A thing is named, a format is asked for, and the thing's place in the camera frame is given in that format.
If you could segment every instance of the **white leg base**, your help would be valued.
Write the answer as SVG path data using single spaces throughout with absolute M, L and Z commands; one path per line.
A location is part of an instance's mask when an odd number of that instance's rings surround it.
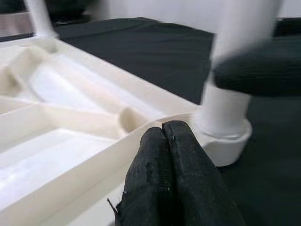
M 244 120 L 245 131 L 241 136 L 233 139 L 216 138 L 201 131 L 196 123 L 191 126 L 197 140 L 202 145 L 212 162 L 220 167 L 233 164 L 240 157 L 245 145 L 252 134 L 252 127 L 248 120 Z

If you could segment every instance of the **black padded object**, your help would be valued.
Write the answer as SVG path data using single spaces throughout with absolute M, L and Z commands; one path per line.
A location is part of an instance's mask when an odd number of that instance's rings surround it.
M 185 226 L 244 226 L 222 177 L 189 126 L 163 124 L 171 149 L 177 192 Z
M 301 96 L 301 36 L 275 38 L 219 63 L 217 87 L 256 96 Z
M 116 207 L 115 225 L 175 225 L 173 186 L 167 139 L 162 129 L 148 129 L 127 172 L 122 201 Z

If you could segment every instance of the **white plastic tray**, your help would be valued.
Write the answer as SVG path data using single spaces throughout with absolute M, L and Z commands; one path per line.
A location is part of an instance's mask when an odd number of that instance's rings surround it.
M 142 134 L 199 108 L 57 39 L 1 51 L 1 225 L 110 225 Z

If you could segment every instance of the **white cylindrical leg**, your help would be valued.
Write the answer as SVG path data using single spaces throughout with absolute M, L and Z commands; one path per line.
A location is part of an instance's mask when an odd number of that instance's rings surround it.
M 227 2 L 211 53 L 212 67 L 220 60 L 271 38 L 282 0 L 225 0 Z M 198 137 L 209 135 L 204 150 L 216 166 L 234 163 L 252 128 L 246 120 L 247 94 L 217 88 L 209 76 L 201 110 L 195 114 Z
M 220 30 L 211 54 L 212 66 L 219 61 L 271 38 L 282 0 L 226 0 Z M 205 84 L 202 111 L 197 116 L 201 130 L 214 137 L 237 137 L 244 132 L 250 97 Z
M 34 36 L 56 37 L 57 34 L 52 29 L 44 0 L 25 0 L 25 3 L 30 12 Z

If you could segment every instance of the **white wall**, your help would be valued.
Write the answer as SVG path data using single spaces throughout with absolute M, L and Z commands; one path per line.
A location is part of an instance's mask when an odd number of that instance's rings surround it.
M 227 0 L 99 0 L 95 19 L 143 16 L 216 32 Z M 282 17 L 301 17 L 301 0 L 286 0 Z

